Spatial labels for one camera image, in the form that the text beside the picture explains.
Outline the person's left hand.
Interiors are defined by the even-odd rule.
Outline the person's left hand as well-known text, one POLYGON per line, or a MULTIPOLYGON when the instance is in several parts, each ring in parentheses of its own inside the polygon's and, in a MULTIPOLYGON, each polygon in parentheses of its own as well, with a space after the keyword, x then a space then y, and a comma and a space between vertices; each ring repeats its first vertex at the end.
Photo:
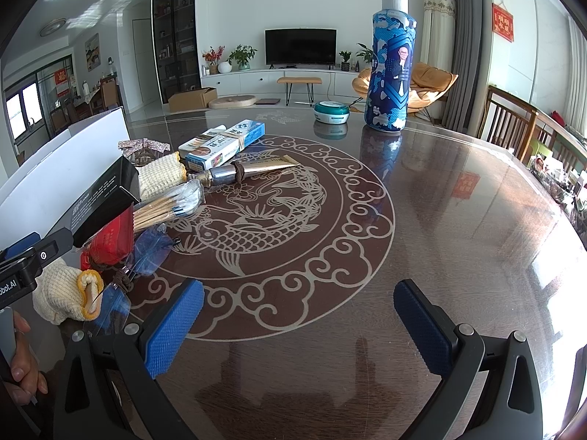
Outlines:
POLYGON ((27 405, 37 392, 47 394, 48 384, 26 339, 26 334, 31 331, 30 325, 17 311, 13 312, 13 320, 16 350, 10 367, 15 384, 8 384, 7 388, 17 404, 27 405))

